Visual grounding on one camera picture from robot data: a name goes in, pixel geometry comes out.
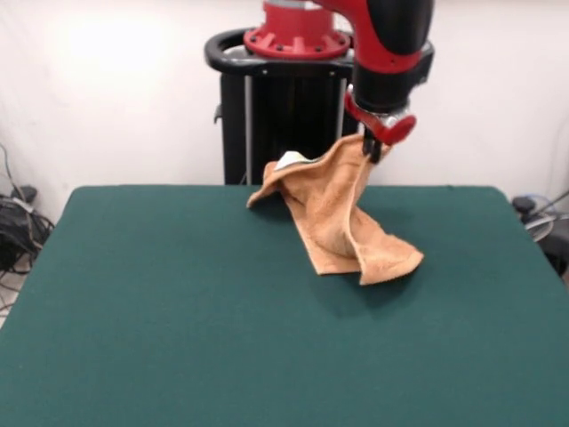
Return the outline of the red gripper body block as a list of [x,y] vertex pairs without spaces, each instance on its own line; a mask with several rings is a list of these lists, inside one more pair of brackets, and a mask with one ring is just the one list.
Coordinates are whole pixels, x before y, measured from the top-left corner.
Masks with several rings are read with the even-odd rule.
[[361,122],[373,137],[386,145],[403,141],[416,126],[417,119],[408,108],[389,113],[372,113],[359,107],[352,92],[344,95],[345,110]]

